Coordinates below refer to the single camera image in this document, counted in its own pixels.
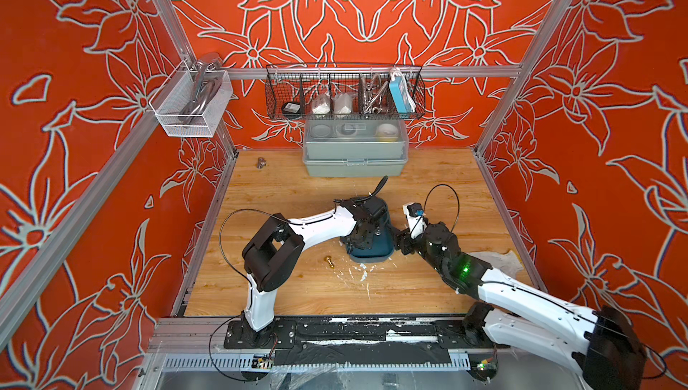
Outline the blue white box in basket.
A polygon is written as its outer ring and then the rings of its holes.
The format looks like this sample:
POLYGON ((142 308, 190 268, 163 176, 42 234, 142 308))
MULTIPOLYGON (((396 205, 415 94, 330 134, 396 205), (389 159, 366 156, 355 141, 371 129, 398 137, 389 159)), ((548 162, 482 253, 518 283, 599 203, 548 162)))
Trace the blue white box in basket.
POLYGON ((399 114, 412 114, 416 110, 416 103, 411 97, 407 81, 401 69, 393 67, 390 71, 388 89, 392 96, 394 107, 399 114))

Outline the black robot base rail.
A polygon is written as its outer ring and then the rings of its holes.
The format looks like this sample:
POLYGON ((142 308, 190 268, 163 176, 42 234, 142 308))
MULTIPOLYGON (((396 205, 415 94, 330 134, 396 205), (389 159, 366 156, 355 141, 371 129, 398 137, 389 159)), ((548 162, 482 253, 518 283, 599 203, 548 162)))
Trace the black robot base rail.
POLYGON ((227 350, 267 352, 279 366, 419 366, 462 370, 500 346, 462 315, 277 316, 261 331, 243 319, 221 331, 227 350))

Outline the white cloth on table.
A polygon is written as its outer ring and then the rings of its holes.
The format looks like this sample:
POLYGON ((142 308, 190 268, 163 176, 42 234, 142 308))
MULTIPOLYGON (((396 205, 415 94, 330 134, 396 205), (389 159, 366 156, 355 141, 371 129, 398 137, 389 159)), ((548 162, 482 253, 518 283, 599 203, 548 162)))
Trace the white cloth on table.
POLYGON ((494 268, 502 271, 504 274, 517 278, 519 273, 524 270, 524 266, 515 254, 514 251, 509 250, 507 253, 499 254, 493 251, 485 251, 483 253, 484 260, 489 262, 494 268))

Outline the teal plastic storage box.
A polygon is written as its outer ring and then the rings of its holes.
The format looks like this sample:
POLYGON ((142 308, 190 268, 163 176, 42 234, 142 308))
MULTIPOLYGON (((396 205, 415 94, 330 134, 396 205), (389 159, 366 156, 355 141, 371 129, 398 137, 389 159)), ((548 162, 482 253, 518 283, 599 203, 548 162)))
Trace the teal plastic storage box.
POLYGON ((340 240, 349 257, 357 263, 380 263, 395 250, 392 221, 387 204, 381 198, 353 202, 356 224, 340 240))

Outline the white mesh wall basket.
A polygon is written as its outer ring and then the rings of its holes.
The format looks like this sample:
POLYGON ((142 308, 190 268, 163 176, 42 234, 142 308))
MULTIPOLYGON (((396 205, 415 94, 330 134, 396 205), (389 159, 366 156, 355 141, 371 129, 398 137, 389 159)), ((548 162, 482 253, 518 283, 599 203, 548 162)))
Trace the white mesh wall basket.
POLYGON ((200 81, 197 74, 179 69, 149 104, 169 137, 210 138, 233 95, 229 73, 223 69, 206 71, 200 81))

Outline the grey plastic lidded container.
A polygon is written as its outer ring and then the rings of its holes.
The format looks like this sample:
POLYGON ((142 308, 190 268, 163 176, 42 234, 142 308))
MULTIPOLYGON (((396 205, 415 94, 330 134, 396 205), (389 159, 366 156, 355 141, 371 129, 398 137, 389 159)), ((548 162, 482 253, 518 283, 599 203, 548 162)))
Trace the grey plastic lidded container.
POLYGON ((303 162, 315 178, 399 176, 409 160, 409 145, 401 120, 309 120, 303 162))

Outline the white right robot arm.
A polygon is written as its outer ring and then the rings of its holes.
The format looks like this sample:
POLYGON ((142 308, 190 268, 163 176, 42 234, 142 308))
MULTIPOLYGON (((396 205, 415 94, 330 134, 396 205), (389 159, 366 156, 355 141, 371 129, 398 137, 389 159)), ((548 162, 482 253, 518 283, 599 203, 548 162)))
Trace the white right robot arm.
POLYGON ((621 311, 579 306, 523 284, 462 251, 421 204, 402 210, 408 227, 397 235, 397 250, 420 255, 453 291, 475 300, 464 321, 467 336, 553 361, 592 389, 640 388, 647 354, 621 311))

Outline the bronze chess piece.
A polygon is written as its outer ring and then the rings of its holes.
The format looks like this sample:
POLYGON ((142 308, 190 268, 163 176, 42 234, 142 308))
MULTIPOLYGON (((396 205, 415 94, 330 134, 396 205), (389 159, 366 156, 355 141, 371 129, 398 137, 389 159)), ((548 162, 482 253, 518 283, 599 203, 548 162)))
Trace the bronze chess piece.
POLYGON ((326 264, 329 266, 329 268, 331 268, 331 269, 334 269, 334 268, 335 268, 335 264, 334 264, 333 259, 331 258, 331 256, 326 256, 326 257, 324 258, 324 261, 325 261, 326 264))

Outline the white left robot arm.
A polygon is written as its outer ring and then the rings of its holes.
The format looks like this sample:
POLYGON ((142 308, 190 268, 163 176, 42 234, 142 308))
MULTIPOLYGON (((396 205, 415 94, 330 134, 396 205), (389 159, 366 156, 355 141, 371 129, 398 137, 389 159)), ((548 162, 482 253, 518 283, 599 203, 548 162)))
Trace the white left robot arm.
POLYGON ((394 252, 389 208, 377 196, 337 200, 333 210, 302 219, 272 214, 242 251, 249 282, 245 322, 261 332, 274 320, 277 292, 303 252, 339 239, 355 263, 380 263, 394 252))

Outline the metal tongs in basket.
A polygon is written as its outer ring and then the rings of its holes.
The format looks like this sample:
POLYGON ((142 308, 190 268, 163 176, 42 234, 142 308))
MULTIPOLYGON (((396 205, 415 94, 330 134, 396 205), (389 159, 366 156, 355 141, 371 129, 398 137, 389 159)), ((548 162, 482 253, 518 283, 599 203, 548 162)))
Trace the metal tongs in basket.
POLYGON ((359 106, 364 115, 377 115, 383 112, 383 96, 388 82, 383 81, 380 74, 372 74, 369 78, 361 78, 361 98, 359 106))

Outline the small metal piece far corner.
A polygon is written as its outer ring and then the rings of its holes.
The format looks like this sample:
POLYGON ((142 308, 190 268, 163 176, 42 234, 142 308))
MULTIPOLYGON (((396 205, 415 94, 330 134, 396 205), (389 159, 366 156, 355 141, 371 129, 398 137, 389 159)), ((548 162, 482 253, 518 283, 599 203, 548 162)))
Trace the small metal piece far corner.
POLYGON ((259 157, 256 162, 256 168, 261 170, 267 165, 267 160, 263 157, 259 157))

